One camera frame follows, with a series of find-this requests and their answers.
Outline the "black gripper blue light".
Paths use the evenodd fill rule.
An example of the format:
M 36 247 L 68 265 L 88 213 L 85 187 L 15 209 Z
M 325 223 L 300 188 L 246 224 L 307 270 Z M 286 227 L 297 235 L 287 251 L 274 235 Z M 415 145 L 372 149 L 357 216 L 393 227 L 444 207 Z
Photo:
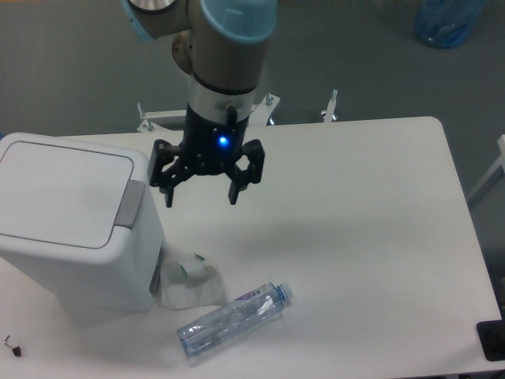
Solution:
M 226 174 L 230 179 L 228 198 L 232 205 L 249 184 L 262 179 L 265 151 L 260 140 L 243 145 L 246 120 L 238 119 L 238 109 L 227 103 L 224 121 L 213 122 L 187 109 L 182 142 L 173 145 L 163 139 L 154 141 L 148 165 L 149 185 L 164 195 L 165 205 L 173 204 L 176 186 L 193 175 Z M 237 161 L 248 160 L 245 169 Z

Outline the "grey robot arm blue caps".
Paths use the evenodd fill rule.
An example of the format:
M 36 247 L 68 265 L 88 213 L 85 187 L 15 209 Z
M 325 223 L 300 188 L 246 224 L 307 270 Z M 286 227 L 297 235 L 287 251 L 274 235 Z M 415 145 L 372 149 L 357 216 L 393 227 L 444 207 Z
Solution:
M 183 137 L 177 145 L 155 141 L 150 185 L 172 205 L 174 189 L 191 177 L 225 174 L 229 201 L 261 181 L 265 151 L 245 132 L 277 1 L 124 1 L 139 39 L 181 37 L 189 57 L 189 96 Z

